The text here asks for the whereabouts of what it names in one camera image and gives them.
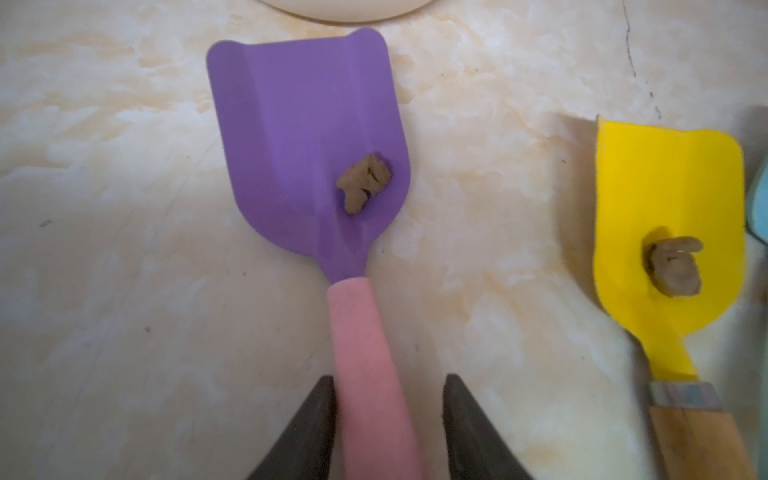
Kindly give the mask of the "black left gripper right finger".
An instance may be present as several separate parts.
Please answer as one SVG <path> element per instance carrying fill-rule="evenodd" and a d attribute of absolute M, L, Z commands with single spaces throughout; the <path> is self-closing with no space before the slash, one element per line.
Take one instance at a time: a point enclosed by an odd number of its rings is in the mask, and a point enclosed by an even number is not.
<path fill-rule="evenodd" d="M 451 479 L 533 479 L 458 374 L 447 375 L 442 399 Z"/>

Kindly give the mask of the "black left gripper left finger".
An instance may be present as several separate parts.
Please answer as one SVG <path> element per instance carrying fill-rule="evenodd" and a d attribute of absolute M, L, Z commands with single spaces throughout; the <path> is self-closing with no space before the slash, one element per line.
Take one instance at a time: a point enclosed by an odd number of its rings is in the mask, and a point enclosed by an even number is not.
<path fill-rule="evenodd" d="M 248 480 L 326 480 L 336 433 L 337 402 L 331 375 L 319 378 Z"/>

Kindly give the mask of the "purple square trowel pink handle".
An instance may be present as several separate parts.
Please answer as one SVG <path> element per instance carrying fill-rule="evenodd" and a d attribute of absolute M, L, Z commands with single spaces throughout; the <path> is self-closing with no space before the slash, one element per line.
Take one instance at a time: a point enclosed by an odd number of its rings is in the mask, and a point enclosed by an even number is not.
<path fill-rule="evenodd" d="M 424 463 L 365 269 L 411 179 L 387 44 L 341 37 L 246 45 L 225 40 L 206 64 L 236 204 L 271 243 L 313 258 L 329 281 L 337 402 L 334 446 L 349 479 L 421 479 Z M 392 178 L 360 213 L 337 179 L 375 153 Z"/>

